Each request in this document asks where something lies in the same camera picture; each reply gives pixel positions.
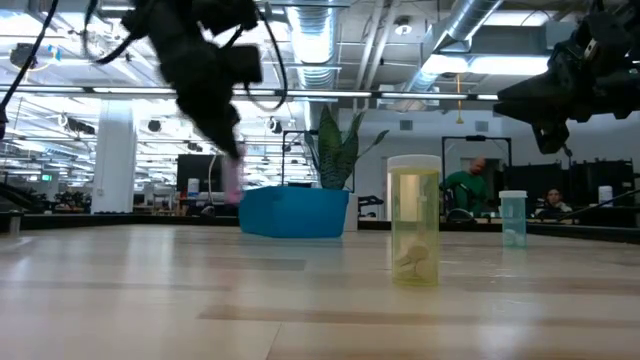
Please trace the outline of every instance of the potted plant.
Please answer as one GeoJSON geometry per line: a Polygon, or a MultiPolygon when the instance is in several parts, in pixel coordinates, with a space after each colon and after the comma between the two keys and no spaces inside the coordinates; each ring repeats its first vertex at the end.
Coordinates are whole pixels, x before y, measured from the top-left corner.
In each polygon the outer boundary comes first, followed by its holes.
{"type": "MultiPolygon", "coordinates": [[[[331,111],[322,109],[317,146],[311,134],[305,141],[322,189],[266,187],[247,191],[239,207],[244,232],[272,237],[338,237],[345,227],[349,191],[344,191],[358,159],[382,142],[388,130],[378,134],[360,155],[358,130],[364,113],[355,114],[351,126],[340,132],[331,111]]],[[[357,222],[357,198],[355,200],[357,222]]]]}

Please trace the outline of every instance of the wooden table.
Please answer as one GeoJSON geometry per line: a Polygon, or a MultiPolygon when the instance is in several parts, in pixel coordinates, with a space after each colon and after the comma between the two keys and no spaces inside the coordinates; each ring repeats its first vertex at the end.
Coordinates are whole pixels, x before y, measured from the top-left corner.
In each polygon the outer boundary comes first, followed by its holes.
{"type": "Polygon", "coordinates": [[[442,233],[441,284],[388,232],[136,225],[0,240],[0,359],[640,359],[640,247],[442,233]]]}

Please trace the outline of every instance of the ventilation duct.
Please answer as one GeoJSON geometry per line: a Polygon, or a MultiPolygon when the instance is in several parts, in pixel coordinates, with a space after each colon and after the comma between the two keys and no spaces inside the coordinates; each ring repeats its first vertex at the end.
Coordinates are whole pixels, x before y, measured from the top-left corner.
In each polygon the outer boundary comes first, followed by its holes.
{"type": "MultiPolygon", "coordinates": [[[[291,46],[296,59],[309,65],[331,63],[336,49],[338,10],[331,7],[287,7],[286,14],[291,24],[291,46]]],[[[296,70],[303,89],[327,90],[335,85],[335,69],[302,67],[296,70]]],[[[305,106],[306,125],[317,129],[321,106],[316,103],[309,105],[305,106]]]]}
{"type": "MultiPolygon", "coordinates": [[[[489,16],[502,4],[503,0],[457,0],[451,9],[451,15],[437,24],[429,26],[423,41],[423,53],[427,60],[434,51],[454,44],[461,44],[462,50],[470,48],[471,38],[484,24],[489,16]]],[[[404,91],[427,92],[435,83],[438,72],[431,72],[429,66],[422,66],[407,82],[404,91]]],[[[410,107],[410,102],[399,101],[390,106],[394,110],[402,110],[410,107]]]]}

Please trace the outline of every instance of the ceiling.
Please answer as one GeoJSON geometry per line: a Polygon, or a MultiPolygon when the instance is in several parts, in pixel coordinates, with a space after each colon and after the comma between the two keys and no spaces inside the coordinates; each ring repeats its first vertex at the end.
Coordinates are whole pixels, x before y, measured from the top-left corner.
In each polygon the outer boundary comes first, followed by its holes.
{"type": "MultiPolygon", "coordinates": [[[[107,4],[114,7],[126,5],[126,1],[110,1],[107,4]]],[[[166,87],[167,84],[156,69],[158,61],[153,48],[147,39],[136,41],[127,52],[128,56],[116,59],[104,66],[93,65],[84,55],[80,32],[83,29],[82,1],[70,1],[55,17],[52,27],[47,30],[46,38],[38,51],[38,64],[28,72],[23,85],[70,85],[81,87],[166,87]],[[75,8],[71,4],[79,3],[75,8]]],[[[380,86],[400,87],[418,71],[425,60],[421,54],[422,44],[429,24],[436,24],[446,18],[451,9],[451,1],[401,1],[396,9],[396,18],[408,16],[411,32],[398,35],[395,31],[389,33],[382,52],[380,66],[374,74],[372,89],[380,86]]],[[[573,6],[572,2],[541,2],[527,0],[518,2],[504,2],[500,9],[491,15],[483,28],[511,26],[540,28],[551,16],[557,12],[573,6]]],[[[355,0],[350,7],[339,9],[338,28],[336,33],[337,54],[330,67],[336,71],[336,89],[354,90],[356,78],[363,56],[365,38],[373,31],[371,18],[374,12],[374,1],[355,0]]],[[[274,12],[281,8],[274,6],[274,12]]],[[[575,11],[581,7],[571,8],[562,21],[571,23],[575,20],[575,11]]],[[[383,18],[389,11],[389,4],[383,9],[383,18]]],[[[0,84],[10,84],[19,69],[10,62],[10,54],[17,43],[33,43],[41,28],[40,15],[24,9],[0,10],[0,84]]],[[[296,59],[291,42],[291,30],[288,24],[278,21],[270,22],[277,39],[277,45],[282,53],[287,67],[287,78],[291,88],[300,88],[298,71],[303,64],[296,59]]],[[[384,23],[380,23],[378,31],[383,31],[384,23]]],[[[94,17],[89,28],[91,36],[90,51],[94,54],[109,52],[121,42],[127,32],[119,25],[119,19],[109,16],[94,17]]],[[[224,44],[231,37],[232,31],[225,32],[215,39],[224,44]]],[[[280,74],[278,74],[274,47],[263,23],[243,34],[236,44],[256,44],[262,54],[262,72],[264,81],[254,88],[280,88],[280,74]]],[[[318,68],[328,65],[314,65],[318,68]]],[[[514,84],[527,76],[491,75],[466,72],[458,78],[440,76],[434,86],[441,92],[475,92],[495,94],[496,91],[514,84]]],[[[248,101],[234,101],[242,121],[238,125],[239,137],[250,144],[249,163],[247,170],[250,177],[256,179],[260,185],[277,183],[280,179],[280,146],[281,135],[273,134],[265,126],[265,121],[274,118],[281,122],[284,129],[303,130],[305,128],[304,103],[290,101],[273,113],[266,113],[248,101]]],[[[344,101],[338,107],[344,107],[344,101]]],[[[454,102],[438,106],[430,106],[427,110],[438,110],[445,113],[446,106],[457,107],[454,102]]],[[[80,185],[90,183],[92,178],[93,158],[95,157],[95,136],[81,136],[82,141],[73,141],[78,134],[61,126],[65,119],[72,118],[90,125],[99,131],[101,100],[95,97],[74,97],[16,95],[9,106],[11,128],[4,141],[4,167],[7,169],[60,169],[63,164],[66,169],[64,181],[80,185]],[[15,141],[16,136],[39,138],[38,141],[15,141]]],[[[135,113],[140,121],[138,146],[138,189],[145,182],[161,181],[175,182],[175,159],[178,154],[190,153],[182,140],[188,139],[202,144],[202,152],[209,153],[215,149],[206,142],[190,120],[177,109],[173,100],[140,99],[135,100],[135,113]],[[159,132],[148,129],[150,120],[162,123],[159,132]]],[[[384,111],[378,109],[378,104],[369,105],[371,121],[365,121],[363,131],[374,134],[381,128],[381,122],[376,118],[385,118],[384,111]]],[[[419,119],[418,114],[409,118],[419,119]]],[[[411,136],[419,136],[420,129],[416,126],[411,136]]],[[[287,170],[285,174],[291,180],[315,180],[314,172],[306,160],[302,146],[294,146],[287,154],[287,170]]]]}

